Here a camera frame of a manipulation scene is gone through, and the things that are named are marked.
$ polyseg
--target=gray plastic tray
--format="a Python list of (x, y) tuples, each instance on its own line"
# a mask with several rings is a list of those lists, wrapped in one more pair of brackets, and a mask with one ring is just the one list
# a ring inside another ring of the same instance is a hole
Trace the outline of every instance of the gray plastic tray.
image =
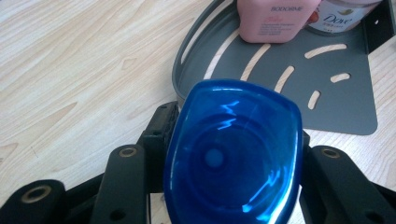
[[(220, 46), (239, 26), (236, 1), (233, 1), (196, 34), (205, 19), (222, 4), (224, 1), (214, 1), (206, 9), (179, 50), (173, 83), (181, 105), (191, 88), (204, 79)], [(332, 36), (302, 30), (288, 43), (271, 45), (253, 67), (247, 81), (274, 90), (285, 69), (292, 66), (294, 71), (280, 93), (299, 106), (305, 128), (374, 133), (377, 120), (365, 41), (362, 25), (343, 35)], [(346, 48), (310, 59), (304, 56), (310, 50), (339, 44)], [(261, 47), (262, 44), (249, 44), (237, 36), (222, 53), (211, 78), (240, 79)], [(333, 82), (332, 77), (340, 74), (347, 74), (348, 78)], [(319, 92), (320, 96), (315, 108), (311, 109), (308, 102), (314, 92)]]

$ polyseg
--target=dove logo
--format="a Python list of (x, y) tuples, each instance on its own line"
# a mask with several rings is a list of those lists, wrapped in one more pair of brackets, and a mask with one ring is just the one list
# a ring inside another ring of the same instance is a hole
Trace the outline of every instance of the dove logo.
[(341, 19), (338, 18), (334, 14), (330, 14), (328, 17), (324, 19), (326, 22), (334, 23), (334, 24), (349, 24), (352, 22), (352, 19), (346, 20), (346, 19)]

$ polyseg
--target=pink soap bottle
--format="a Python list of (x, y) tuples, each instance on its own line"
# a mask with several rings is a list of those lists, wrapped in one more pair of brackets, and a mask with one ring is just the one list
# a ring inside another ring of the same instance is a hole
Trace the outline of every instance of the pink soap bottle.
[(321, 0), (237, 0), (239, 34), (249, 43), (285, 43), (303, 28)]

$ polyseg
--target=tabletop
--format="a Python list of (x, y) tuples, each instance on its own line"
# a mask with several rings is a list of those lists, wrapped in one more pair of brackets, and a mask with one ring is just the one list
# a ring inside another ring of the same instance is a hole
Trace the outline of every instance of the tabletop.
[[(0, 0), (0, 205), (38, 179), (73, 188), (135, 143), (157, 106), (176, 100), (174, 59), (210, 2)], [(396, 37), (368, 57), (377, 131), (306, 131), (396, 190)], [(151, 200), (152, 222), (170, 223), (163, 195)], [(304, 223), (298, 207), (290, 223)]]

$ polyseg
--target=white bottle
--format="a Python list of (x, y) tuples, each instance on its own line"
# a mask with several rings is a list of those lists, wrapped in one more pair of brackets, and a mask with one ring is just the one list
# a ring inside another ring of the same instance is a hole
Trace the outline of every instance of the white bottle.
[(354, 28), (381, 0), (323, 0), (316, 11), (317, 19), (309, 26), (337, 34)]

